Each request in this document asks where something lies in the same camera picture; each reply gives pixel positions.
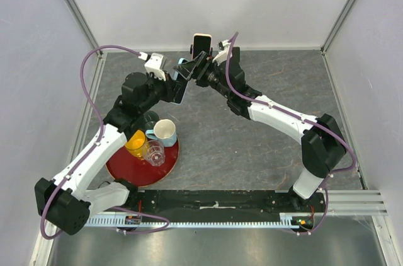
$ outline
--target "metal floor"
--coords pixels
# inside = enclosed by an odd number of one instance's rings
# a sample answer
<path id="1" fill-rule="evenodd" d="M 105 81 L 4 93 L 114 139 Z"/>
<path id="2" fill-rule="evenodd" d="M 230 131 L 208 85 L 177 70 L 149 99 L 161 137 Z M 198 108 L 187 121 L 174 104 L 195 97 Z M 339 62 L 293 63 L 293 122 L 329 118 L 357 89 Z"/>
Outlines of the metal floor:
<path id="1" fill-rule="evenodd" d="M 59 237 L 48 266 L 384 266 L 374 231 L 370 217 L 328 217 L 312 236 L 186 228 L 124 236 L 84 228 Z"/>

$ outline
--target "cup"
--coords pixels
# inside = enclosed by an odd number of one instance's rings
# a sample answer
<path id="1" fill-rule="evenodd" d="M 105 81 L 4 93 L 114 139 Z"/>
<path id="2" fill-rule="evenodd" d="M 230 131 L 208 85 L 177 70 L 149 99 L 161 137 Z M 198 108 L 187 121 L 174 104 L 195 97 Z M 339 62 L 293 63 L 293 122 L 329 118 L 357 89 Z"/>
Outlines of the cup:
<path id="1" fill-rule="evenodd" d="M 169 119 L 158 121 L 154 128 L 147 130 L 145 134 L 150 139 L 160 140 L 165 147 L 174 146 L 177 140 L 175 123 Z"/>
<path id="2" fill-rule="evenodd" d="M 144 160 L 142 149 L 147 145 L 147 138 L 145 134 L 138 130 L 134 133 L 133 137 L 125 144 L 126 149 L 130 154 L 135 156 L 137 159 Z"/>
<path id="3" fill-rule="evenodd" d="M 139 129 L 143 132 L 145 132 L 147 129 L 153 129 L 158 120 L 158 114 L 152 110 L 149 110 L 145 112 L 139 119 Z"/>
<path id="4" fill-rule="evenodd" d="M 160 140 L 150 140 L 142 148 L 144 159 L 152 166 L 161 166 L 165 162 L 164 145 Z"/>

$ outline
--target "yellow cup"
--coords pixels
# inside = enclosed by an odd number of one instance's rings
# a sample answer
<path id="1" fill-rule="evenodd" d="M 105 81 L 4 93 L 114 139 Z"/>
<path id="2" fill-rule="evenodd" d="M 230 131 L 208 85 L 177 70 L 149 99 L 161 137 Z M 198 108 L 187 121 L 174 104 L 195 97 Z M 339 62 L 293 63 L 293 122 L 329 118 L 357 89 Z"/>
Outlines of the yellow cup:
<path id="1" fill-rule="evenodd" d="M 137 159 L 144 160 L 142 149 L 145 145 L 147 145 L 147 137 L 141 130 L 138 130 L 134 133 L 133 137 L 127 141 L 125 147 L 129 153 Z"/>

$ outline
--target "mug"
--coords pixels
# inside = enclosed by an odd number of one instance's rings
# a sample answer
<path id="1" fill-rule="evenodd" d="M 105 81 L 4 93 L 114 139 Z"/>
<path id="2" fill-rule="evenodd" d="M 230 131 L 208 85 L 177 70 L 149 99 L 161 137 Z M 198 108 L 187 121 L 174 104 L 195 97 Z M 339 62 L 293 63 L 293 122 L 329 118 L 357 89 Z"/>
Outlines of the mug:
<path id="1" fill-rule="evenodd" d="M 169 119 L 158 121 L 153 129 L 145 132 L 145 135 L 150 139 L 160 140 L 165 147 L 174 146 L 177 140 L 175 123 Z"/>

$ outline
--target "smartphone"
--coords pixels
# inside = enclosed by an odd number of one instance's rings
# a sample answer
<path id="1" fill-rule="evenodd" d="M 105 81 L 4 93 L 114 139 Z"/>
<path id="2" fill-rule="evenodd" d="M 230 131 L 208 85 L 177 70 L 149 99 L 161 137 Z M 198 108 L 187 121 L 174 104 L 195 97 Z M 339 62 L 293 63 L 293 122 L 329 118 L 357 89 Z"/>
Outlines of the smartphone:
<path id="1" fill-rule="evenodd" d="M 210 47 L 212 44 L 212 36 L 209 34 L 194 34 L 193 45 L 191 49 L 191 58 L 194 59 L 202 51 L 210 53 Z"/>

